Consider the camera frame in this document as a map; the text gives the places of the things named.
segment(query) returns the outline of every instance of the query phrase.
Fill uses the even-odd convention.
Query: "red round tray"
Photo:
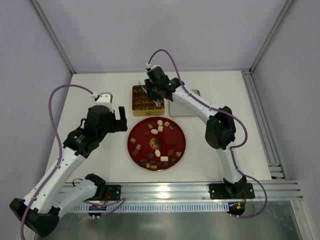
[[[151,133],[148,125],[151,124],[153,129],[158,130],[158,120],[162,120],[163,122],[163,132],[158,132],[158,134],[154,135]],[[166,127],[165,122],[169,122],[170,125]],[[138,152],[136,151],[137,154],[134,155],[137,145],[141,145],[141,149]],[[127,146],[131,158],[137,165],[147,170],[161,171],[171,168],[180,161],[185,153],[186,138],[182,129],[174,121],[165,117],[156,116],[146,118],[133,127],[127,140]],[[161,158],[156,156],[156,149],[160,150],[162,157],[168,156],[168,162],[161,161]],[[168,155],[169,150],[173,150],[173,154]],[[141,162],[142,159],[145,159],[149,164],[153,164],[152,161],[154,161],[153,165],[156,165],[157,168],[148,168]]]

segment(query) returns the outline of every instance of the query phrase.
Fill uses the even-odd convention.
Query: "white candy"
[[[157,135],[158,134],[158,130],[157,129],[151,129],[151,133],[154,134],[154,135]]]
[[[168,162],[168,157],[167,156],[162,156],[162,157],[160,157],[160,161],[161,162]]]
[[[159,149],[155,150],[154,154],[159,158],[161,156],[161,152]]]

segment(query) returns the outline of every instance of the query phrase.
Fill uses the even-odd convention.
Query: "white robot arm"
[[[231,197],[236,196],[246,185],[247,179],[236,169],[230,150],[230,147],[234,146],[235,123],[230,116],[210,108],[221,109],[232,114],[231,109],[227,106],[223,108],[214,106],[197,95],[190,96],[189,93],[192,91],[184,83],[181,85],[177,78],[169,80],[159,65],[147,65],[146,69],[149,79],[144,82],[150,100],[165,98],[177,102],[192,111],[206,125],[205,139],[211,147],[216,149],[220,158],[225,190]],[[239,166],[235,150],[233,155],[236,165]]]
[[[57,158],[39,183],[23,199],[15,198],[10,204],[11,210],[21,221],[27,206],[33,201],[24,223],[42,238],[49,235],[59,220],[76,205],[104,193],[106,182],[91,173],[77,186],[58,195],[72,173],[99,146],[108,133],[128,130],[123,106],[119,107],[120,120],[116,120],[115,111],[112,108],[113,96],[111,93],[104,92],[100,95],[93,95],[93,98],[96,105],[88,109],[83,128],[81,121],[81,125],[70,132],[63,143],[60,165],[58,166]],[[34,199],[35,192],[56,167],[54,174]]]

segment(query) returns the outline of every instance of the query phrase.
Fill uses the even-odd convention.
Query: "purple cable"
[[[54,96],[54,94],[56,93],[56,91],[58,91],[59,89],[62,88],[69,88],[69,87],[76,87],[76,88],[80,88],[83,90],[86,90],[87,92],[89,92],[90,94],[94,94],[91,90],[89,90],[88,88],[84,87],[84,86],[80,86],[80,85],[75,85],[75,84],[67,84],[67,85],[61,85],[58,86],[55,90],[52,91],[50,97],[49,97],[49,103],[48,103],[48,109],[49,109],[49,116],[50,116],[50,121],[51,121],[51,125],[56,137],[56,140],[58,142],[58,146],[59,146],[59,157],[58,157],[58,162],[56,164],[56,166],[54,167],[54,169],[52,170],[52,172],[50,172],[50,174],[47,176],[47,178],[43,181],[43,183],[39,186],[39,188],[35,191],[34,195],[32,196],[32,199],[30,200],[28,206],[26,207],[24,214],[22,216],[21,219],[21,224],[20,224],[20,237],[21,240],[26,240],[25,236],[24,236],[24,226],[25,226],[25,221],[26,221],[26,217],[28,214],[29,209],[31,208],[32,204],[34,203],[36,197],[38,196],[39,192],[41,191],[41,189],[46,185],[46,183],[49,181],[49,179],[53,176],[53,174],[56,172],[56,170],[58,169],[60,163],[61,163],[61,158],[62,158],[62,144],[61,144],[61,140],[58,134],[58,130],[57,127],[55,125],[55,121],[54,121],[54,117],[52,114],[52,98]]]
[[[124,200],[125,198],[121,198],[119,199],[118,201],[115,201],[113,203],[108,203],[108,204],[98,204],[98,203],[94,203],[94,202],[91,202],[91,201],[83,201],[83,203],[85,204],[91,204],[93,206],[96,206],[96,207],[109,207],[109,206],[112,206],[112,205],[115,205],[115,204],[118,204],[120,203],[122,200]]]
[[[193,95],[191,92],[189,92],[186,87],[184,86],[182,80],[181,80],[181,77],[180,77],[180,74],[179,74],[179,71],[178,71],[178,68],[177,68],[177,65],[173,59],[173,57],[171,56],[171,54],[165,50],[165,49],[158,49],[157,51],[155,51],[149,61],[148,61],[148,64],[151,63],[151,60],[153,59],[153,57],[159,53],[159,52],[164,52],[168,55],[168,57],[171,59],[171,62],[173,64],[173,67],[174,67],[174,70],[176,72],[176,75],[179,79],[179,82],[180,82],[180,85],[182,86],[183,90],[188,94],[188,96],[190,96],[191,98],[193,98],[195,101],[197,101],[199,104],[203,105],[204,107],[208,108],[209,110],[213,110],[213,111],[216,111],[216,112],[219,112],[219,113],[222,113],[222,114],[225,114],[231,118],[233,118],[234,120],[236,120],[240,125],[241,127],[243,128],[244,130],[244,140],[241,144],[239,145],[235,145],[235,146],[231,146],[230,147],[230,151],[231,151],[231,156],[232,156],[232,161],[233,161],[233,165],[235,167],[235,169],[238,171],[238,173],[240,173],[242,176],[245,176],[247,178],[250,178],[252,180],[254,180],[256,183],[258,183],[260,185],[260,187],[262,188],[262,191],[264,193],[264,196],[265,196],[265,202],[264,202],[264,205],[262,207],[262,209],[257,212],[256,214],[253,214],[253,215],[249,215],[249,216],[236,216],[234,214],[232,214],[233,217],[236,217],[236,218],[240,218],[240,219],[250,219],[250,218],[254,218],[256,216],[259,216],[266,208],[267,208],[267,205],[268,205],[268,196],[267,196],[267,192],[266,192],[266,189],[264,188],[264,186],[262,185],[262,183],[260,181],[258,181],[257,179],[255,179],[254,177],[252,176],[249,176],[249,175],[246,175],[244,174],[238,167],[237,163],[236,163],[236,159],[235,159],[235,155],[234,155],[234,152],[233,152],[233,149],[236,149],[236,148],[240,148],[242,147],[243,145],[246,144],[247,140],[248,140],[248,131],[247,131],[247,128],[246,126],[242,123],[242,121],[240,121],[240,119],[238,119],[236,116],[230,114],[229,112],[226,112],[226,111],[223,111],[221,109],[217,109],[217,108],[214,108],[214,107],[210,107],[209,105],[207,105],[206,103],[204,103],[203,101],[201,101],[199,98],[197,98],[195,95]]]

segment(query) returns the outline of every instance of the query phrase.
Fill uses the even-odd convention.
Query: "purple wire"
[[[217,109],[217,108],[214,108],[214,107],[210,107],[209,105],[207,105],[206,103],[204,103],[203,101],[201,101],[199,98],[197,98],[195,95],[193,95],[191,92],[189,92],[189,91],[186,89],[186,87],[184,86],[184,84],[183,84],[183,82],[182,82],[182,80],[181,80],[181,77],[180,77],[180,74],[179,74],[177,65],[176,65],[173,57],[171,56],[171,54],[170,54],[167,50],[165,50],[165,49],[158,49],[157,51],[155,51],[155,52],[151,55],[151,57],[150,57],[150,59],[149,59],[149,61],[148,61],[148,64],[151,63],[151,60],[153,59],[153,57],[154,57],[157,53],[159,53],[159,52],[164,52],[164,53],[166,53],[166,54],[168,55],[168,57],[171,59],[171,62],[172,62],[173,67],[174,67],[174,70],[175,70],[176,75],[177,75],[177,77],[178,77],[178,79],[179,79],[180,85],[182,86],[183,90],[188,94],[188,96],[190,96],[190,97],[193,98],[195,101],[197,101],[199,104],[203,105],[204,107],[208,108],[209,110],[213,110],[213,111],[216,111],[216,112],[225,114],[225,115],[233,118],[233,119],[236,120],[236,121],[241,125],[241,127],[243,128],[243,130],[244,130],[244,140],[243,140],[243,142],[242,142],[241,144],[239,144],[239,145],[235,145],[235,146],[231,146],[231,147],[230,147],[233,165],[234,165],[235,169],[238,171],[238,173],[240,173],[242,176],[245,176],[245,177],[247,177],[247,178],[250,178],[250,179],[254,180],[257,184],[260,185],[260,187],[262,188],[262,191],[263,191],[263,193],[264,193],[264,196],[265,196],[265,202],[264,202],[264,205],[263,205],[262,209],[261,209],[259,212],[257,212],[256,214],[249,215],[249,216],[237,216],[237,215],[232,214],[232,216],[233,216],[233,217],[236,217],[236,218],[240,218],[240,219],[250,219],[250,218],[254,218],[254,217],[256,217],[256,216],[259,216],[259,215],[267,208],[267,205],[268,205],[268,196],[267,196],[266,189],[264,188],[264,186],[262,185],[262,183],[261,183],[259,180],[255,179],[255,178],[252,177],[252,176],[249,176],[249,175],[247,175],[247,174],[244,174],[244,173],[239,169],[239,167],[238,167],[238,165],[237,165],[237,163],[236,163],[236,158],[235,158],[234,152],[233,152],[233,149],[240,148],[240,147],[242,147],[243,145],[246,144],[246,142],[247,142],[247,140],[248,140],[248,131],[247,131],[246,126],[243,124],[242,121],[240,121],[240,119],[238,119],[236,116],[232,115],[231,113],[226,112],[226,111],[223,111],[223,110],[221,110],[221,109]]]
[[[115,205],[115,204],[118,204],[120,203],[122,200],[124,200],[125,198],[121,198],[119,199],[118,201],[115,201],[113,203],[108,203],[108,204],[98,204],[98,203],[94,203],[94,202],[91,202],[91,201],[83,201],[83,203],[85,204],[91,204],[93,206],[96,206],[96,207],[109,207],[109,206],[112,206],[112,205]]]
[[[104,206],[104,207],[107,207],[107,206],[111,206],[111,205],[118,204],[119,202],[121,202],[118,206],[116,206],[115,209],[113,209],[113,210],[111,210],[110,212],[107,212],[107,213],[101,215],[101,216],[100,216],[100,219],[105,218],[105,217],[108,217],[108,216],[110,216],[111,214],[113,214],[115,211],[117,211],[117,210],[122,206],[122,204],[125,203],[125,201],[126,201],[125,198],[121,198],[120,200],[118,200],[118,201],[116,201],[116,202],[114,202],[114,203],[111,203],[111,204],[105,204],[105,205],[99,205],[99,204],[98,204],[98,205],[101,206],[101,207],[103,207],[103,206]],[[86,222],[87,220],[90,220],[90,219],[91,219],[91,218],[83,219],[83,220],[77,222],[76,224],[72,225],[71,227],[58,228],[57,230],[58,230],[58,231],[68,231],[68,230],[73,229],[74,227],[76,227],[76,226],[78,226],[78,225],[82,224],[83,222]]]
[[[54,117],[52,114],[52,98],[54,96],[54,94],[62,88],[69,88],[69,87],[76,87],[76,88],[80,88],[83,90],[86,90],[87,92],[89,92],[90,94],[94,94],[91,90],[89,90],[88,88],[84,87],[84,86],[80,86],[80,85],[75,85],[75,84],[67,84],[67,85],[61,85],[58,86],[56,89],[54,89],[49,97],[49,103],[48,103],[48,109],[49,109],[49,116],[50,116],[50,121],[51,121],[51,125],[52,125],[52,129],[54,131],[56,140],[58,142],[58,146],[59,146],[59,157],[58,157],[58,162],[56,164],[56,166],[54,167],[54,169],[52,170],[52,172],[50,172],[50,174],[46,177],[46,179],[43,181],[43,183],[39,186],[39,188],[35,191],[34,195],[32,196],[32,199],[30,200],[28,206],[26,207],[22,219],[21,219],[21,224],[20,224],[20,237],[21,240],[26,240],[25,236],[24,236],[24,226],[25,226],[25,221],[26,221],[26,217],[28,214],[28,211],[30,210],[32,204],[34,203],[36,197],[38,196],[39,192],[41,191],[41,189],[46,185],[46,183],[49,181],[49,179],[53,176],[53,174],[56,172],[56,170],[58,169],[60,163],[61,163],[61,158],[62,158],[62,144],[61,144],[61,140],[58,134],[58,130],[57,127],[55,125],[55,121],[54,121]]]

